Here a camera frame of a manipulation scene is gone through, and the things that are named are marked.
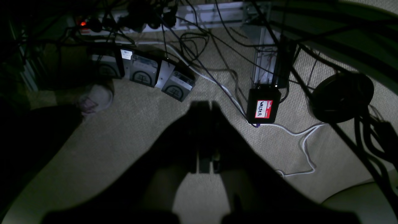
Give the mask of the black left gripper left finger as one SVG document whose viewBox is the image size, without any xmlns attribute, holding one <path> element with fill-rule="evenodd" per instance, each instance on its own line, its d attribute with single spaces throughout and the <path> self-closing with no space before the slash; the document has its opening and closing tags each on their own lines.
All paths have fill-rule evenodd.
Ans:
<svg viewBox="0 0 398 224">
<path fill-rule="evenodd" d="M 151 148 L 101 193 L 75 207 L 47 214 L 48 224 L 179 224 L 177 190 L 196 168 L 199 123 L 207 102 L 194 101 Z"/>
</svg>

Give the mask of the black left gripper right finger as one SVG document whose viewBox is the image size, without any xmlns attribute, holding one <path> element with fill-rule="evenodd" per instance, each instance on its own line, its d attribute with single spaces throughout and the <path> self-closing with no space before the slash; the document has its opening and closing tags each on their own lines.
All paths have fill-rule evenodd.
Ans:
<svg viewBox="0 0 398 224">
<path fill-rule="evenodd" d="M 231 206 L 223 224 L 356 224 L 357 215 L 315 203 L 301 194 L 250 147 L 212 102 L 217 171 Z"/>
</svg>

